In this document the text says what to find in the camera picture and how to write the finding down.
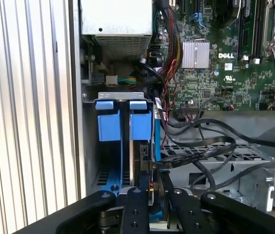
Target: corrugated metal surface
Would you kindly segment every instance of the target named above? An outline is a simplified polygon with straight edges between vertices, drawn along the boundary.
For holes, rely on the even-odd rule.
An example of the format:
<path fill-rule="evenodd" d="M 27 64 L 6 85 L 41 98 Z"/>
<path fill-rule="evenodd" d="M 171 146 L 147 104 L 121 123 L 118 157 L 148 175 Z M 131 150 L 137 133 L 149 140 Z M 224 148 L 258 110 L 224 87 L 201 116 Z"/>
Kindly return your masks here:
<path fill-rule="evenodd" d="M 210 42 L 186 41 L 183 42 L 182 68 L 208 68 L 209 67 Z"/>
<path fill-rule="evenodd" d="M 0 234 L 76 201 L 68 0 L 0 0 Z"/>

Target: motherboard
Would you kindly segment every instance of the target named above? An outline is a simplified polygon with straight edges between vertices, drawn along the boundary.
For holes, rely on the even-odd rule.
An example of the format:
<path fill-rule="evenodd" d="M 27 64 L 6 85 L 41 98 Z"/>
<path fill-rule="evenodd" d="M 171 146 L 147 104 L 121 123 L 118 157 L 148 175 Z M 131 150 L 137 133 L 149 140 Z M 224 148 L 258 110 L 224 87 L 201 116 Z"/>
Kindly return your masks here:
<path fill-rule="evenodd" d="M 275 37 L 275 4 L 268 9 L 272 1 L 240 0 L 238 16 L 225 24 L 219 22 L 219 2 L 172 1 L 183 44 L 182 65 L 169 83 L 174 110 L 196 109 L 212 97 L 229 101 L 235 110 L 275 110 L 275 50 L 264 45 Z M 160 17 L 159 12 L 157 43 L 165 60 L 168 33 Z M 212 102 L 207 109 L 226 107 Z"/>

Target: dell logo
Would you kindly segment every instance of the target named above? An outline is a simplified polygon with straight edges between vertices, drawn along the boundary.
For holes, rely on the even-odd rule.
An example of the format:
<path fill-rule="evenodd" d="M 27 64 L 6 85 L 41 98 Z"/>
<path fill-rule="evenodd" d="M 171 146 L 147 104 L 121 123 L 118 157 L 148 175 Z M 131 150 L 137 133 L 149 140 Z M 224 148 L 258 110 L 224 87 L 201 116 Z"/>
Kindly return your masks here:
<path fill-rule="evenodd" d="M 234 55 L 232 53 L 219 53 L 219 59 L 234 59 Z"/>

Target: white connector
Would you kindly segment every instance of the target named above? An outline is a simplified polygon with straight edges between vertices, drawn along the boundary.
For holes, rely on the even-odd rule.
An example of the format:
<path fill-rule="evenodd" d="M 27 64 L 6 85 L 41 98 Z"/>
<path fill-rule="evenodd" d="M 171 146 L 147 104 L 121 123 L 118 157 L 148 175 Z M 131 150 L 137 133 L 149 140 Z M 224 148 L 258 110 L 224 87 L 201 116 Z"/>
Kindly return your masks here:
<path fill-rule="evenodd" d="M 117 86 L 118 76 L 106 76 L 106 86 Z"/>
<path fill-rule="evenodd" d="M 176 0 L 169 0 L 170 6 L 176 6 Z"/>

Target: blue connector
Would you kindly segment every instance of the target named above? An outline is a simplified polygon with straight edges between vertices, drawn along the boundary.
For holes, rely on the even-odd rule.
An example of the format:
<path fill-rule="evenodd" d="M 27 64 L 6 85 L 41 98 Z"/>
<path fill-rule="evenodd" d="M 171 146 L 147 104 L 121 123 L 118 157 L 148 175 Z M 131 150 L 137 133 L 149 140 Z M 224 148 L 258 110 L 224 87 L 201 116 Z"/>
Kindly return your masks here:
<path fill-rule="evenodd" d="M 202 24 L 202 13 L 193 14 L 192 15 L 192 20 L 196 21 L 200 27 L 206 28 L 206 26 Z"/>

